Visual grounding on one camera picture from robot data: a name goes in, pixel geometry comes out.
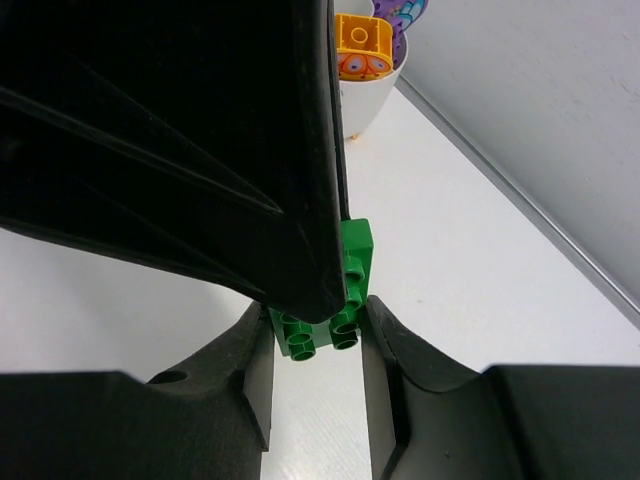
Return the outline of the green lego brick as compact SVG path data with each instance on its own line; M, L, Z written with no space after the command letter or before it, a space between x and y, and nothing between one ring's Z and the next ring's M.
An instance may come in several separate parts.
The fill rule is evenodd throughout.
M269 309L280 351L292 361L309 360L318 349L327 345L341 351L358 343L361 317L368 298L374 241L370 223L365 218L345 220L341 230L347 293L343 309L320 324L307 324Z

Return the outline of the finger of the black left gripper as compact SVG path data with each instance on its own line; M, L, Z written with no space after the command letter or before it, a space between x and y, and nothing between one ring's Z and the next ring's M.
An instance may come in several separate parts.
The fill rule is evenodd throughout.
M346 304L329 1L5 1L1 225L319 323Z

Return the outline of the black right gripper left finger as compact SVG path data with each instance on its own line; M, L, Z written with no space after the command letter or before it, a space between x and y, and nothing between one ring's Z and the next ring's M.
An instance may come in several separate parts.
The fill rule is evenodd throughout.
M269 447L274 335L252 304L141 382L120 371L1 379L5 479L256 479Z

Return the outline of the yellow curved lego brick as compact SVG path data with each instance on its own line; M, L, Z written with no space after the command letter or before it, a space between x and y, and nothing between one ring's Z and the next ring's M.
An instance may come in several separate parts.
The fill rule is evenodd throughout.
M381 18L335 15L335 45L339 78L363 82L393 71L393 28Z

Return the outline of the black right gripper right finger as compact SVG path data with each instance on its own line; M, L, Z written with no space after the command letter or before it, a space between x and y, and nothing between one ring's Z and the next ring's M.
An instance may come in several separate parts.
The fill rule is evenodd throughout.
M495 365L473 371L377 297L363 315L376 479L635 479L639 371Z

